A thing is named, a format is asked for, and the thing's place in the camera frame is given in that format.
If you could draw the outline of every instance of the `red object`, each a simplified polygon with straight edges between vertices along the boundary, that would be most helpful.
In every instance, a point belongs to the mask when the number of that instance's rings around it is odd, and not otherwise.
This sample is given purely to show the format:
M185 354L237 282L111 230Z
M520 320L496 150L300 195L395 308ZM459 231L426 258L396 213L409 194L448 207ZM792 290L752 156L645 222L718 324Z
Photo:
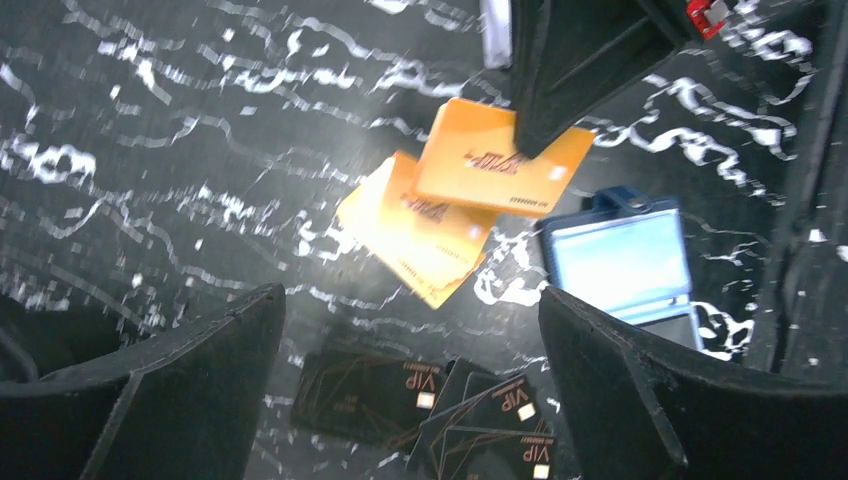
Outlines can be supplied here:
M709 40L716 36L719 30L724 27L724 24L727 23L726 20L722 20L716 25L710 23L705 15L706 10L708 10L710 6L712 6L712 0L692 0L686 7L686 14L689 15L692 23L695 24L695 27L699 32L701 32L701 35L704 36L705 40Z

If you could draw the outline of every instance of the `orange card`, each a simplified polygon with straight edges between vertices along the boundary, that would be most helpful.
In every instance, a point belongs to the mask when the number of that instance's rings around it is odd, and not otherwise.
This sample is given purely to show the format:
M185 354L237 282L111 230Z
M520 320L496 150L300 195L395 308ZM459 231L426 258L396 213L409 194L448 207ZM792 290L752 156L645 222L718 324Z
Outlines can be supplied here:
M403 152L393 158L378 209L380 225L405 231L402 260L432 284L446 286L464 277L474 269L497 213L410 197L418 162Z
M513 144L515 112L452 98L436 115L411 193L431 202L542 217L553 210L595 134L570 128L530 160Z
M371 174L365 182L344 199L336 210L342 226L361 244L365 245L380 261L394 272L409 288L421 297L430 308L439 308L466 278L483 263L485 255L480 254L474 265L462 278L438 287L430 283L423 275L400 258L402 244L399 239L405 236L403 229L383 228L377 211L382 193L388 183L393 161L387 161Z

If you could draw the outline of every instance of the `card chip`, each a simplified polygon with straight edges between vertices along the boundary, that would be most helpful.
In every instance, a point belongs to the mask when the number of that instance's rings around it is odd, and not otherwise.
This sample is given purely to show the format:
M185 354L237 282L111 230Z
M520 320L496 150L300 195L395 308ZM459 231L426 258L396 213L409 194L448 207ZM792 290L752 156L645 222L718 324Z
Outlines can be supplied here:
M551 467L549 465L536 465L533 467L533 479L534 480L545 480L551 474Z
M421 392L418 394L418 401L416 402L418 408L432 410L435 403L436 395L428 392Z
M561 180L563 176L565 176L565 172L568 169L563 166L557 166L551 169L551 173L548 175L549 180Z
M533 408L532 403L528 403L527 405L524 405L523 407L518 409L518 418L522 422L524 420L527 420L528 418L533 417L533 415L536 415L536 409Z

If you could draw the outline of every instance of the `clear plastic badge holder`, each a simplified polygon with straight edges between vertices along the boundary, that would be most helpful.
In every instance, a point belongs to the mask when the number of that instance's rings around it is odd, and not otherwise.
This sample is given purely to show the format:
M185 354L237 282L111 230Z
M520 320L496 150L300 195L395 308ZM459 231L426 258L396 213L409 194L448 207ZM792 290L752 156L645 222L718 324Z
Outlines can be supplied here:
M554 286L631 325L703 348L676 199L613 187L595 195L591 210L539 226Z
M483 14L483 65L507 68L512 63L510 0L480 0Z

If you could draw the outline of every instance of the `reflective floor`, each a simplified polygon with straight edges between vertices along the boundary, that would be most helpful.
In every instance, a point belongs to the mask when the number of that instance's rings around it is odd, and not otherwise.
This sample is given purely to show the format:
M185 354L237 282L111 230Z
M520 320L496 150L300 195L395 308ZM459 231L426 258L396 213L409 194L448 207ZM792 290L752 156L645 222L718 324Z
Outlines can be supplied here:
M482 67L477 1L2 3L0 288L170 328L284 283L247 478L414 478L391 452L289 427L303 355L327 342L526 369L565 431L530 220L501 217L486 262L433 311L333 218L396 149L420 153L448 98L509 105L506 74ZM678 196L700 333L724 360L750 339L814 47L742 3L709 49L581 122L599 136L556 208L617 184ZM562 478L577 476L563 446Z

